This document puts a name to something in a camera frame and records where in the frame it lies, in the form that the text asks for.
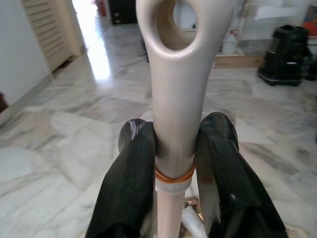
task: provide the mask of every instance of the wooden plank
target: wooden plank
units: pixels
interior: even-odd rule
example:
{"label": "wooden plank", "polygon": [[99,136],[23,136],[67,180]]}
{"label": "wooden plank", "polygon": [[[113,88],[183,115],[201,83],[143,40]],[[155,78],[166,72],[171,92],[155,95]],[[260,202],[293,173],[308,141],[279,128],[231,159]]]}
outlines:
{"label": "wooden plank", "polygon": [[260,56],[216,56],[215,68],[257,68],[261,65]]}

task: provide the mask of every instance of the marble floor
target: marble floor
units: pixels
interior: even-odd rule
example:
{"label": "marble floor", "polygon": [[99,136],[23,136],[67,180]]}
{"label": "marble floor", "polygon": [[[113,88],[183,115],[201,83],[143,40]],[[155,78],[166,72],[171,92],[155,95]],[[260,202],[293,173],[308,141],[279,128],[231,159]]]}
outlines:
{"label": "marble floor", "polygon": [[[83,32],[87,54],[0,129],[2,238],[82,238],[121,126],[152,118],[137,25]],[[204,115],[229,115],[282,220],[317,238],[317,82],[269,87],[255,72],[213,69]]]}

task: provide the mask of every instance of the handle hole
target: handle hole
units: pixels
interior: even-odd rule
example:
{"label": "handle hole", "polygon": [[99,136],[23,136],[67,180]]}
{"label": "handle hole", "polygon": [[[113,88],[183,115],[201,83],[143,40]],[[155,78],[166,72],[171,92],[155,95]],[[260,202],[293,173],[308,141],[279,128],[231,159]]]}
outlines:
{"label": "handle hole", "polygon": [[170,50],[182,50],[195,39],[197,17],[185,1],[163,1],[157,8],[156,16],[159,38]]}

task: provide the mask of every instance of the white marble tile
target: white marble tile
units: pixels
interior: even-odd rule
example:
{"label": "white marble tile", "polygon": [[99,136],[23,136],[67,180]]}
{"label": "white marble tile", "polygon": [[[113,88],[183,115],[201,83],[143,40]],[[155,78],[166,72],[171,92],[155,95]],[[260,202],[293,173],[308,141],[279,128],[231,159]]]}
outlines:
{"label": "white marble tile", "polygon": [[291,143],[297,145],[303,151],[309,151],[314,156],[314,166],[317,167],[317,128],[297,134],[297,137],[292,139]]}
{"label": "white marble tile", "polygon": [[221,68],[212,68],[209,75],[209,80],[213,79],[227,79],[224,70]]}
{"label": "white marble tile", "polygon": [[265,132],[265,136],[274,143],[270,145],[270,148],[275,153],[292,161],[300,170],[317,168],[317,151],[314,149],[315,131],[312,130],[309,133],[306,131],[302,134],[303,138],[297,137],[291,140],[273,130]]}
{"label": "white marble tile", "polygon": [[266,187],[266,191],[274,201],[305,203],[305,201],[284,181],[276,181],[274,185]]}
{"label": "white marble tile", "polygon": [[255,130],[252,126],[246,124],[240,118],[235,119],[235,128],[239,142],[250,142],[255,144],[272,144],[262,133]]}
{"label": "white marble tile", "polygon": [[303,228],[311,238],[317,237],[317,209],[315,206],[274,200],[273,203],[284,223]]}
{"label": "white marble tile", "polygon": [[72,135],[93,120],[75,114],[56,112],[51,117],[52,128],[62,135]]}
{"label": "white marble tile", "polygon": [[44,107],[62,111],[76,107],[88,107],[100,101],[103,96],[98,96],[93,90],[85,87],[71,87],[64,93],[43,104]]}
{"label": "white marble tile", "polygon": [[207,97],[231,96],[251,97],[252,89],[250,83],[240,79],[210,79],[207,84]]}
{"label": "white marble tile", "polygon": [[283,156],[285,154],[278,154],[274,148],[274,145],[270,146],[253,143],[242,143],[242,146],[243,149],[251,153],[254,158],[260,159],[285,178],[298,173],[300,170],[292,158]]}
{"label": "white marble tile", "polygon": [[138,103],[152,103],[151,86],[142,84],[129,85],[112,90],[112,96]]}
{"label": "white marble tile", "polygon": [[147,109],[143,112],[140,119],[146,120],[146,121],[153,121],[153,109],[152,106],[148,106]]}
{"label": "white marble tile", "polygon": [[42,150],[63,138],[51,125],[51,116],[23,112],[0,129],[0,145]]}
{"label": "white marble tile", "polygon": [[287,179],[286,184],[307,204],[317,207],[317,170],[304,170]]}
{"label": "white marble tile", "polygon": [[52,167],[44,164],[20,184],[0,196],[1,237],[33,238],[34,233],[59,214],[79,191]]}
{"label": "white marble tile", "polygon": [[276,170],[262,158],[251,153],[243,144],[240,144],[240,153],[260,178],[264,187],[274,186],[277,181],[283,181],[285,174]]}
{"label": "white marble tile", "polygon": [[255,98],[263,99],[285,110],[303,112],[301,98],[303,91],[298,87],[277,85],[269,86],[263,81],[256,81],[252,84],[252,91]]}
{"label": "white marble tile", "polygon": [[95,120],[119,123],[139,118],[147,106],[148,105],[144,103],[132,102],[115,97],[105,97],[95,104],[75,107],[67,111]]}
{"label": "white marble tile", "polygon": [[16,146],[0,148],[0,197],[22,184],[43,163],[35,151]]}
{"label": "white marble tile", "polygon": [[316,93],[304,93],[301,98],[304,111],[307,113],[317,114],[317,95]]}
{"label": "white marble tile", "polygon": [[213,97],[215,105],[234,113],[259,132],[264,132],[280,121],[294,115],[262,99],[245,99],[236,97]]}
{"label": "white marble tile", "polygon": [[301,84],[301,89],[304,92],[308,92],[310,94],[316,95],[317,92],[317,83],[316,81],[307,81],[307,80],[303,80],[302,84]]}
{"label": "white marble tile", "polygon": [[95,207],[100,184],[93,183],[51,221],[40,227],[33,238],[77,238],[84,233]]}
{"label": "white marble tile", "polygon": [[36,96],[31,103],[30,106],[41,106],[44,103],[54,99],[58,95],[64,93],[68,87],[47,87],[44,89],[38,96]]}
{"label": "white marble tile", "polygon": [[151,84],[151,71],[149,63],[142,58],[140,62],[123,69],[114,78],[120,78],[138,83]]}
{"label": "white marble tile", "polygon": [[111,126],[93,121],[41,154],[77,188],[85,190],[111,166]]}
{"label": "white marble tile", "polygon": [[[84,85],[86,81],[87,81],[86,79],[83,79],[83,83],[81,83],[81,85]],[[111,94],[116,89],[119,89],[121,87],[126,87],[126,86],[133,86],[137,83],[133,81],[129,81],[129,80],[112,78],[106,81],[95,82],[95,84],[97,85],[96,86],[97,95],[108,95],[108,94]]]}
{"label": "white marble tile", "polygon": [[292,117],[274,125],[272,129],[288,139],[296,138],[311,130],[315,130],[317,133],[317,115],[309,113],[294,114]]}

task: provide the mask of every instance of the rubber band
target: rubber band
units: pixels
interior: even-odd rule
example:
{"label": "rubber band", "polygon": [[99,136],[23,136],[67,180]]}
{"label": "rubber band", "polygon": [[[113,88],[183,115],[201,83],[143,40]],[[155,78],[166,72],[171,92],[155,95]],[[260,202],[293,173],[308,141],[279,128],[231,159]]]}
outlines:
{"label": "rubber band", "polygon": [[195,169],[196,169],[195,162],[193,162],[191,167],[189,168],[189,170],[184,175],[182,175],[181,177],[178,177],[178,178],[170,178],[170,177],[166,176],[165,174],[163,174],[158,169],[158,167],[155,166],[155,177],[159,181],[167,183],[167,184],[187,182],[188,180],[190,180],[192,178]]}

